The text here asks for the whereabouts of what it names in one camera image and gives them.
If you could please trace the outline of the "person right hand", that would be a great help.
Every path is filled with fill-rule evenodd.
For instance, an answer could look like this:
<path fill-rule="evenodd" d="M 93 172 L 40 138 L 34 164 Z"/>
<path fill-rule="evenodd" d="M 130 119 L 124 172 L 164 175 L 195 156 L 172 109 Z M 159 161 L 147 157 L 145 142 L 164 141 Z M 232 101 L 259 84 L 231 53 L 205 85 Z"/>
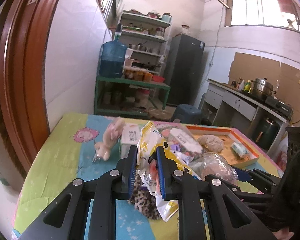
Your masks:
<path fill-rule="evenodd" d="M 290 240 L 293 237 L 294 232 L 290 232 L 289 227 L 286 227 L 274 232 L 273 235 L 277 240 Z"/>

